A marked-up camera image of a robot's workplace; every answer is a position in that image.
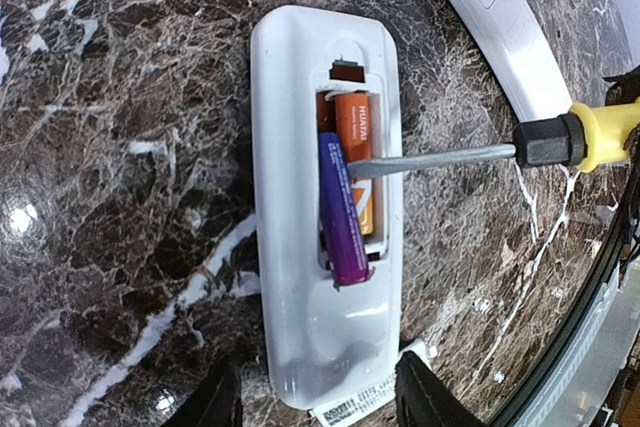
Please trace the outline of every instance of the battery compartment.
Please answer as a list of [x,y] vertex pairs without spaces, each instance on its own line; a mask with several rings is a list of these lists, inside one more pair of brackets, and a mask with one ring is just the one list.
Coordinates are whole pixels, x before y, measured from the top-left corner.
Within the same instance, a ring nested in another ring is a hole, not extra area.
[[[335,104],[338,95],[364,93],[369,99],[369,121],[371,135],[371,154],[373,158],[386,157],[389,144],[389,129],[385,128],[387,119],[381,105],[382,85],[375,76],[365,75],[364,68],[356,62],[336,60],[329,69],[327,88],[318,89],[316,95],[316,114],[318,132],[336,132]],[[364,236],[365,251],[372,266],[385,259],[388,250],[388,189],[385,177],[373,179],[373,233]],[[331,269],[326,251],[326,243],[320,226],[318,242],[318,263],[326,270]]]
[[[341,69],[330,72],[334,59],[363,66],[364,83],[344,80]],[[375,185],[383,200],[374,206],[367,251],[381,258],[370,262],[369,281],[337,290],[317,258],[316,93],[359,90],[380,97],[371,119],[373,154],[402,155],[397,53],[380,22],[283,6],[253,30],[252,151],[269,378],[275,394],[300,410],[383,382],[398,359],[402,176],[387,176],[382,189]]]

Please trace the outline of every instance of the white plastic casing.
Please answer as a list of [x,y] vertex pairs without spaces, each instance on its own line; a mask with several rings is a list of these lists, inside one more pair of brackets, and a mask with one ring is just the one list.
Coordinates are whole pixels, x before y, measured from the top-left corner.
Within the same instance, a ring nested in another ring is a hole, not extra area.
[[[331,80],[335,60],[365,83]],[[402,176],[374,181],[373,277],[333,285],[319,240],[316,93],[367,91],[374,157],[402,155],[396,49],[375,20],[285,6],[251,38],[253,162],[271,384],[311,409],[381,382],[395,366],[402,291]]]
[[520,122],[565,114],[571,96],[526,0],[449,0]]

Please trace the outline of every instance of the screwdriver shaft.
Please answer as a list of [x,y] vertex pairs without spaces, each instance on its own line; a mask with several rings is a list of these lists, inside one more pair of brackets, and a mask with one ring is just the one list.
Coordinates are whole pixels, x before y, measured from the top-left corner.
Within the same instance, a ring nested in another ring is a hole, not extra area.
[[497,144],[488,147],[452,150],[433,154],[386,157],[351,162],[347,165],[349,174],[355,179],[376,179],[385,175],[411,170],[432,169],[453,164],[470,164],[484,160],[508,159],[516,155],[513,144]]

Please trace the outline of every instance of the barcode sticker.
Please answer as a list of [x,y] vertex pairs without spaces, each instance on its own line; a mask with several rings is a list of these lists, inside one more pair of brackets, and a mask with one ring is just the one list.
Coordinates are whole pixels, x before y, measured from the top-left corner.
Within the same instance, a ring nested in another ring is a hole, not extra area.
[[[400,352],[412,350],[427,365],[427,348],[422,340],[416,340]],[[396,374],[391,373],[383,382],[333,402],[319,405],[310,411],[323,427],[349,427],[372,414],[395,397]]]

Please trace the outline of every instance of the marble countertop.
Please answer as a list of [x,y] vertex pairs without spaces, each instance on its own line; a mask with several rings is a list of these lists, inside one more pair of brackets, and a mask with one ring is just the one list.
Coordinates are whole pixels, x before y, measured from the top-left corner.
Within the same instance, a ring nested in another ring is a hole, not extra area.
[[[573,98],[602,104],[602,76],[630,68],[615,1],[528,1]],[[0,0],[3,425],[157,426],[223,356],[241,365],[245,425],[312,425],[270,391],[253,295],[248,45],[284,4],[390,30],[405,152],[508,138],[506,99],[445,0]],[[569,306],[625,176],[507,161],[407,175],[402,336],[482,418]],[[361,425],[394,422],[389,407]]]

